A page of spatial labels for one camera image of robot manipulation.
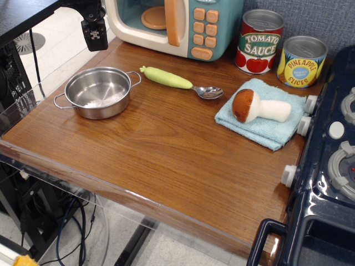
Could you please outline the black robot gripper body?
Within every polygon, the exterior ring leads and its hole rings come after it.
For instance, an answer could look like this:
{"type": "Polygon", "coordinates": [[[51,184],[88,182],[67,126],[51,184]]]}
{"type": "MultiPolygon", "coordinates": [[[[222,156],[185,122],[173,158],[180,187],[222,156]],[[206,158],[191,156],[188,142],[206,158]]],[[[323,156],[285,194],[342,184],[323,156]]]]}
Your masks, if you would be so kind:
{"type": "Polygon", "coordinates": [[[105,17],[106,10],[100,0],[81,1],[79,13],[83,17],[82,27],[95,29],[98,23],[105,17]]]}

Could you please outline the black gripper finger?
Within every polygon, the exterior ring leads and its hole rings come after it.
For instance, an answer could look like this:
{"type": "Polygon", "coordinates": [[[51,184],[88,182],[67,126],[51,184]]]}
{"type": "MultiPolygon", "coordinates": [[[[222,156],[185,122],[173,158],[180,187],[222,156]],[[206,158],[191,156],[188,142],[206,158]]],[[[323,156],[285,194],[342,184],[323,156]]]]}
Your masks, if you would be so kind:
{"type": "Polygon", "coordinates": [[[93,22],[83,20],[81,25],[89,51],[97,52],[108,48],[107,30],[103,18],[93,22]]]}

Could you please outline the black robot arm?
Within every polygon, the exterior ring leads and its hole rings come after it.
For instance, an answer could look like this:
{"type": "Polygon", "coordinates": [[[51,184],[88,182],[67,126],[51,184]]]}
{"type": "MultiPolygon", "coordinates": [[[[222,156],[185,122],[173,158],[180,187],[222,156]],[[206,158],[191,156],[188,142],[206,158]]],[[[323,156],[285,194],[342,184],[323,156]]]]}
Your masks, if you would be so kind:
{"type": "Polygon", "coordinates": [[[106,10],[101,1],[59,1],[62,7],[76,10],[82,17],[81,27],[89,51],[97,52],[108,48],[107,29],[104,17],[106,10]]]}

